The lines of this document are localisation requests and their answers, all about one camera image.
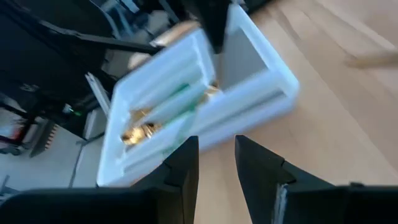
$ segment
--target white plastic container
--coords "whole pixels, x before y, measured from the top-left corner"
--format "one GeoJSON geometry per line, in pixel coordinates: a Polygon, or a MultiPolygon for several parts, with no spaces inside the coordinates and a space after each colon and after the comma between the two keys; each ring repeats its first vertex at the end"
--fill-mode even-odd
{"type": "Polygon", "coordinates": [[[163,123],[216,80],[206,35],[201,29],[193,31],[118,82],[101,154],[99,186],[131,185],[191,135],[199,136],[203,151],[292,109],[299,92],[297,79],[240,6],[230,6],[228,17],[221,92],[131,150],[120,139],[131,109],[153,108],[138,123],[163,123]],[[187,87],[175,93],[182,85],[187,87]]]}

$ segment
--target wooden table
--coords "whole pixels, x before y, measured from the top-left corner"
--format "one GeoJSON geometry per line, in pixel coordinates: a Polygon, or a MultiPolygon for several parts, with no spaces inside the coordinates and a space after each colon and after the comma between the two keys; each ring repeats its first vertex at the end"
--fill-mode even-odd
{"type": "MultiPolygon", "coordinates": [[[[299,79],[297,107],[246,136],[333,184],[398,184],[398,69],[347,57],[393,50],[398,2],[282,0],[252,16],[299,79]]],[[[200,156],[195,223],[251,223],[234,140],[200,156]]]]}

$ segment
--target floor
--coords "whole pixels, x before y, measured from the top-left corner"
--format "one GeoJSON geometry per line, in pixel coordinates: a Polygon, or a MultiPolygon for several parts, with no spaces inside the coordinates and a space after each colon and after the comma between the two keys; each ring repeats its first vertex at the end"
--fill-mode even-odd
{"type": "MultiPolygon", "coordinates": [[[[281,0],[252,15],[299,79],[291,114],[245,135],[332,184],[398,184],[398,68],[352,56],[393,50],[398,1],[281,0]]],[[[234,141],[200,156],[195,223],[251,223],[234,141]]]]}

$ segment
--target wooden surface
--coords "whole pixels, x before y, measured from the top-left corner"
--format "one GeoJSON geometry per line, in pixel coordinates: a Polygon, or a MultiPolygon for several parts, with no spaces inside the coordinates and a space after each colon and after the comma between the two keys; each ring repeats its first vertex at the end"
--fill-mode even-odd
{"type": "MultiPolygon", "coordinates": [[[[398,1],[285,0],[252,16],[299,79],[291,114],[245,133],[333,184],[398,184],[398,69],[347,57],[395,49],[398,1]]],[[[200,156],[195,223],[251,223],[230,140],[200,156]]]]}

